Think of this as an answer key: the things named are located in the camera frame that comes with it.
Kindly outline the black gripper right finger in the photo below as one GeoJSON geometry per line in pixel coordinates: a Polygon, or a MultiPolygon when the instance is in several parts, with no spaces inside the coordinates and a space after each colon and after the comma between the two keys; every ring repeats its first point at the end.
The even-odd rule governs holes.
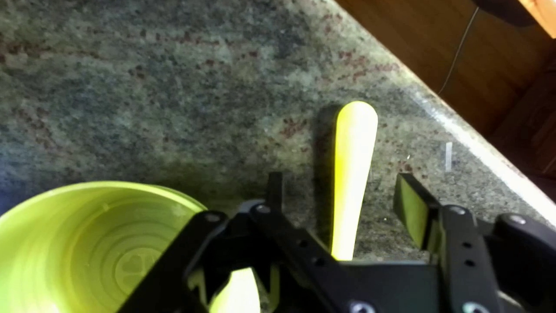
{"type": "Polygon", "coordinates": [[[393,208],[420,250],[429,245],[433,210],[438,206],[439,201],[413,173],[396,175],[393,208]]]}

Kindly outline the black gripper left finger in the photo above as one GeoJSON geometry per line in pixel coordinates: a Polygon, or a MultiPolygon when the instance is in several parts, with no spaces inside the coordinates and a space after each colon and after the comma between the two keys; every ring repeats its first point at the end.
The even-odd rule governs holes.
{"type": "Polygon", "coordinates": [[[283,194],[285,194],[283,173],[281,172],[271,172],[267,175],[266,203],[273,210],[281,212],[283,210],[283,194]]]}

